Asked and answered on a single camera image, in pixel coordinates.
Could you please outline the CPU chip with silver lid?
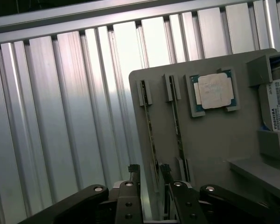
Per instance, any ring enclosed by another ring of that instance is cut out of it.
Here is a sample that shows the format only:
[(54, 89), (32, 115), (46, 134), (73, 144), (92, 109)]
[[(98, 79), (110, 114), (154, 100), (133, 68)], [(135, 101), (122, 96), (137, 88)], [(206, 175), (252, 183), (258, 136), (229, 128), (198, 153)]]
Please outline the CPU chip with silver lid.
[(237, 105), (230, 70), (204, 76), (196, 75), (190, 80), (194, 87), (198, 112)]

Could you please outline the grey parts rack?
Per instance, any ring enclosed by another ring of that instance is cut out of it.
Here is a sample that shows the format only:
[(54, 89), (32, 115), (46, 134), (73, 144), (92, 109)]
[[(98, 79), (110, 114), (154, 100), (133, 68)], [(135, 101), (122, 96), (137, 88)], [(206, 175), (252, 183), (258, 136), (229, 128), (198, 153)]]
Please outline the grey parts rack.
[[(192, 76), (230, 70), (236, 106), (196, 110)], [(185, 157), (193, 189), (217, 185), (251, 201), (280, 209), (280, 52), (257, 50), (132, 71), (129, 84), (147, 181), (152, 219), (179, 224), (164, 215), (160, 165), (184, 180), (179, 156), (169, 76), (174, 76)], [(148, 82), (156, 183), (141, 80)]]

